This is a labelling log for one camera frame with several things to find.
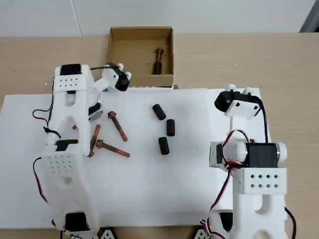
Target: white foam board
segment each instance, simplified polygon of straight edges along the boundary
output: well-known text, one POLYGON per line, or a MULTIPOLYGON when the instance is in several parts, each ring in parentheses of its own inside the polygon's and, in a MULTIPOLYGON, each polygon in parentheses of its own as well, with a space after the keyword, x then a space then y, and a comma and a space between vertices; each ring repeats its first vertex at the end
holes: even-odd
MULTIPOLYGON (((123 142, 106 114, 92 124, 102 125, 100 139, 131 153, 126 159, 104 149, 85 158, 87 178, 99 211, 101 226, 198 225, 214 201, 226 174, 208 167, 209 145, 223 140, 229 119, 213 105, 222 90, 139 90, 103 93, 104 112, 117 113, 128 141, 123 142), (168 137, 170 154, 160 154, 158 138, 165 120, 152 111, 160 104, 167 119, 176 122, 168 137)), ((51 227, 49 207, 38 194, 32 162, 41 155, 43 123, 32 118, 35 108, 50 105, 51 95, 6 96, 0 114, 0 228, 51 227)), ((259 114, 247 133, 263 140, 259 114)), ((41 165, 36 170, 44 185, 41 165)), ((229 185, 217 209, 232 208, 229 185)))

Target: table surface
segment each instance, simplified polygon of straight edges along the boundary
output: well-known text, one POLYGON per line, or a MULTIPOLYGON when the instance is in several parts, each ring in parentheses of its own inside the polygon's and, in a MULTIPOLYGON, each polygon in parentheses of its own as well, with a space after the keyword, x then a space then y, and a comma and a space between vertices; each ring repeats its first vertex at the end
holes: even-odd
MULTIPOLYGON (((50 93, 54 68, 61 64, 105 63, 107 36, 0 38, 0 104, 6 94, 50 93)), ((319 199, 319 35, 176 34, 174 83, 181 88, 259 87, 272 140, 288 147, 287 205, 298 238, 316 238, 319 199)), ((291 222, 287 221, 287 231, 291 222)), ((190 239, 194 227, 116 228, 119 239, 190 239)), ((53 230, 0 231, 1 238, 58 238, 53 230)))

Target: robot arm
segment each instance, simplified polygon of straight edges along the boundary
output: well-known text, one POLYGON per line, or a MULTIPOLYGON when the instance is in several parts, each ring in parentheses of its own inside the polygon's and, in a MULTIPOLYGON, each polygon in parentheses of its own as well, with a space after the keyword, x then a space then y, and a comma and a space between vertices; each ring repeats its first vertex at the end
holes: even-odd
POLYGON ((83 163, 90 152, 89 121, 102 114, 101 91, 126 91, 130 78, 122 64, 107 64, 97 82, 88 65, 63 65, 55 69, 53 107, 42 162, 53 221, 58 230, 69 235, 92 239, 100 228, 83 163), (78 128, 78 139, 61 139, 71 121, 78 128))
MULTIPOLYGON (((208 224, 207 220, 204 223, 207 231, 225 239, 258 239, 258 232, 270 239, 286 239, 287 169, 278 167, 287 158, 286 146, 268 142, 268 135, 265 142, 251 142, 245 134, 246 123, 260 111, 264 113, 261 100, 251 89, 241 93, 230 85, 219 94, 215 106, 230 117, 230 132, 225 141, 211 143, 209 163, 233 176, 233 216, 226 230, 219 212, 211 208, 208 224), (256 199, 262 201, 257 211, 256 199)), ((268 134, 266 121, 265 132, 268 134)))
POLYGON ((94 82, 94 88, 100 92, 109 89, 117 89, 119 91, 126 91, 130 84, 131 73, 123 71, 123 64, 114 65, 108 63, 104 66, 102 78, 94 82))

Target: black cylinder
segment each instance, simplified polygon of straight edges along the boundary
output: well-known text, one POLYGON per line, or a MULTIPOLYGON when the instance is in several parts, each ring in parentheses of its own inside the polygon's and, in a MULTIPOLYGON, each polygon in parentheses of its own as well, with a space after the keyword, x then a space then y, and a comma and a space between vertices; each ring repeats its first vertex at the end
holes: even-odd
POLYGON ((169 154, 169 147, 168 147, 168 142, 166 137, 161 137, 159 138, 159 148, 160 148, 160 153, 162 155, 167 155, 169 154))
POLYGON ((154 63, 153 75, 160 75, 161 74, 161 62, 156 61, 154 63))
POLYGON ((152 109, 159 120, 163 120, 166 118, 166 115, 159 104, 153 105, 152 109))
POLYGON ((175 135, 175 120, 168 119, 166 121, 166 134, 167 134, 167 136, 174 136, 175 135))

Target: cardboard box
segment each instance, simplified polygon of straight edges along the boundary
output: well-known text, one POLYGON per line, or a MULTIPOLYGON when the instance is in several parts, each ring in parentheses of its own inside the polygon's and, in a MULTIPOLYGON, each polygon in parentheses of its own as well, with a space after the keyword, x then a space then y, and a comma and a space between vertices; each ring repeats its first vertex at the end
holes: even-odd
POLYGON ((123 63, 132 73, 131 87, 173 86, 173 29, 171 27, 112 27, 107 62, 123 63), (164 49, 161 75, 152 75, 155 50, 164 49))

